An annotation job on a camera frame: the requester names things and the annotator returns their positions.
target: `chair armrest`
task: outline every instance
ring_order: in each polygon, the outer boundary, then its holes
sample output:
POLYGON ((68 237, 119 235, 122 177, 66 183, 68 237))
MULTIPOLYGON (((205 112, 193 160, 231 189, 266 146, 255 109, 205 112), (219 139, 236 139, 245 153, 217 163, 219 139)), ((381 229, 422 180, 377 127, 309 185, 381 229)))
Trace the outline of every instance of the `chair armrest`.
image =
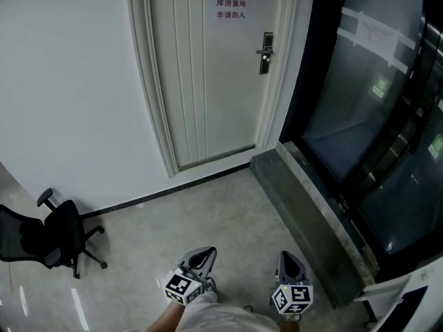
POLYGON ((60 250, 60 247, 57 247, 54 251, 47 254, 44 258, 44 263, 52 267, 54 266, 60 259, 62 258, 62 251, 60 250))
POLYGON ((37 207, 41 206, 52 195, 53 195, 53 189, 52 188, 48 188, 46 191, 44 191, 42 193, 42 195, 37 199, 37 207))

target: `white door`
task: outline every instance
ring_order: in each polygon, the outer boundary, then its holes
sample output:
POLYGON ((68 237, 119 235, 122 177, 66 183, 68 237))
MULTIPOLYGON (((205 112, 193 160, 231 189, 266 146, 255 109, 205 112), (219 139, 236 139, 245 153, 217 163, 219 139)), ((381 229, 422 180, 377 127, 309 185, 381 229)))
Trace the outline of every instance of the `white door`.
POLYGON ((161 93, 177 165, 254 147, 268 73, 259 74, 264 34, 280 0, 149 0, 161 93))

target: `gray tile floor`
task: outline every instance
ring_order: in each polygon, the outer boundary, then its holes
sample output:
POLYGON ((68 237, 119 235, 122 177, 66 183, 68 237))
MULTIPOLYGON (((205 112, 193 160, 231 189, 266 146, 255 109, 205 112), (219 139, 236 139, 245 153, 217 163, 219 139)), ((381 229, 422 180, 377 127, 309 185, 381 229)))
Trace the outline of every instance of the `gray tile floor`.
MULTIPOLYGON (((0 203, 43 219, 35 201, 0 167, 0 203)), ((83 331, 71 289, 76 289, 90 331, 143 331, 167 305, 158 281, 194 248, 218 250, 213 277, 222 302, 248 304, 275 315, 269 306, 278 255, 300 249, 248 169, 135 207, 88 219, 106 229, 88 243, 107 260, 99 265, 84 255, 81 280, 68 268, 47 270, 34 262, 0 262, 0 326, 18 331, 83 331), (20 291, 26 298, 24 315, 20 291)), ((365 331, 360 304, 334 310, 316 278, 315 302, 303 315, 301 331, 365 331)))

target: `black office chair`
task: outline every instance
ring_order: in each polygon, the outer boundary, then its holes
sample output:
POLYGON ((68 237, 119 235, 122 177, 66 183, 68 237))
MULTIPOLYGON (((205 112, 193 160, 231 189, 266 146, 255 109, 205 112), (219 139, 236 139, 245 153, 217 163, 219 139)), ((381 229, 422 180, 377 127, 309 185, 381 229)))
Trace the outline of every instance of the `black office chair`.
POLYGON ((37 206, 43 203, 52 211, 44 220, 29 218, 0 205, 0 259, 2 261, 37 261, 47 268, 66 266, 73 269, 76 279, 78 256, 84 253, 100 264, 102 269, 107 263, 94 257, 85 248, 85 243, 96 232, 103 233, 102 226, 96 226, 84 233, 82 219, 73 201, 65 201, 55 207, 49 198, 51 188, 37 200, 37 206))

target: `chair base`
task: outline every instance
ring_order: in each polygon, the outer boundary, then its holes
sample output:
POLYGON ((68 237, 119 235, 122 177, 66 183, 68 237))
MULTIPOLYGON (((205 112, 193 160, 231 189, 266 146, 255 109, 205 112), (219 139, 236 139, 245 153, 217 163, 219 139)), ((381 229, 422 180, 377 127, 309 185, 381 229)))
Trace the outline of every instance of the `chair base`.
MULTIPOLYGON (((88 241, 92 235, 94 235, 96 232, 99 232, 100 234, 102 234, 103 232, 105 232, 105 228, 102 226, 96 226, 94 229, 92 229, 91 231, 89 231, 88 233, 86 233, 85 235, 85 241, 88 241)), ((98 264, 100 264, 101 269, 106 269, 108 268, 108 263, 106 263, 105 261, 100 261, 96 256, 94 256, 92 253, 90 253, 88 250, 84 249, 83 253, 88 256, 89 258, 93 259, 94 261, 96 261, 98 264)), ((73 276, 76 279, 80 279, 80 273, 78 271, 78 257, 76 257, 73 260, 73 265, 72 265, 72 269, 73 269, 73 276)))

